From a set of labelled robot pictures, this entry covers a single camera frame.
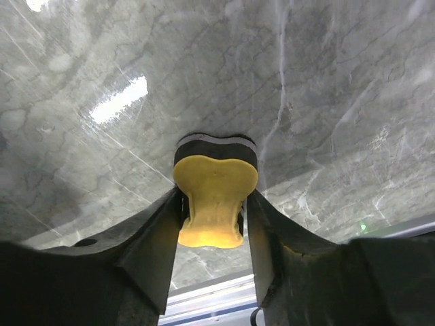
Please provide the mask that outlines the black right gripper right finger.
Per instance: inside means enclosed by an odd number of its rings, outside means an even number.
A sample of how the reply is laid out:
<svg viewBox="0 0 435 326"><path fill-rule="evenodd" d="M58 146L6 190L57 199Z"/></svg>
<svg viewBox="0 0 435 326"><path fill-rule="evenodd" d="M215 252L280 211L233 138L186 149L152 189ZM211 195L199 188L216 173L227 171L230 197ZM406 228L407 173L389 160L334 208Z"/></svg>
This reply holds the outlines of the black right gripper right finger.
<svg viewBox="0 0 435 326"><path fill-rule="evenodd" d="M267 325L433 325L434 237L330 242L247 199L256 296Z"/></svg>

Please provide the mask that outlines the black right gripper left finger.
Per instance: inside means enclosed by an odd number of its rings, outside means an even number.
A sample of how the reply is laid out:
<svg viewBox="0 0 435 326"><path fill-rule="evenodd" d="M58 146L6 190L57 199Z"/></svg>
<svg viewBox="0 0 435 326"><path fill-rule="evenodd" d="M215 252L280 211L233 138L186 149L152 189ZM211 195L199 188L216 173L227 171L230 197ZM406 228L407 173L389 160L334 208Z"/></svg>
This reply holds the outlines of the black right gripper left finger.
<svg viewBox="0 0 435 326"><path fill-rule="evenodd" d="M167 307L180 192L71 247L1 242L2 325L156 325Z"/></svg>

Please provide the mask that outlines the yellow handled eraser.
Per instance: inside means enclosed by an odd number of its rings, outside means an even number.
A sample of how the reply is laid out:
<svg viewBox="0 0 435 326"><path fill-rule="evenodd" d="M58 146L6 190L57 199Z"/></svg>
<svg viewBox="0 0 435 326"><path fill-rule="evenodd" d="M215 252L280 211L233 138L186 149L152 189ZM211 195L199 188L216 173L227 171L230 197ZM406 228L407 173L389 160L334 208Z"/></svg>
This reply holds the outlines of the yellow handled eraser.
<svg viewBox="0 0 435 326"><path fill-rule="evenodd" d="M253 140L241 134L187 134L177 143L173 179L189 208L179 244L220 249L243 244L241 209L259 179Z"/></svg>

